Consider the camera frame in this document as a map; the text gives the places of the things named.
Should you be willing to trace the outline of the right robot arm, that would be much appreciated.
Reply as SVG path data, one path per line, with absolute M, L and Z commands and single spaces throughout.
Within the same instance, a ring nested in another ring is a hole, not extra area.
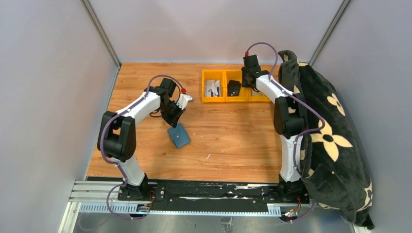
M 283 87 L 266 70 L 262 70 L 258 57 L 245 52 L 242 70 L 243 86 L 266 95 L 274 104 L 274 127 L 280 137 L 282 165 L 277 195 L 282 202 L 291 202 L 303 191 L 298 163 L 303 136 L 307 129 L 307 110 L 300 105 L 303 99 Z

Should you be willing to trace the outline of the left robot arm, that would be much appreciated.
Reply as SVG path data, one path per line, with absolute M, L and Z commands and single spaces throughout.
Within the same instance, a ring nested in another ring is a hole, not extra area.
M 193 101 L 176 78 L 161 77 L 159 86 L 151 85 L 157 79 L 154 76 L 140 97 L 116 112 L 105 112 L 101 120 L 97 149 L 107 163 L 119 169 L 123 176 L 120 191 L 134 200 L 144 200 L 150 194 L 148 177 L 136 159 L 136 126 L 151 113 L 159 112 L 176 129 L 188 103 Z

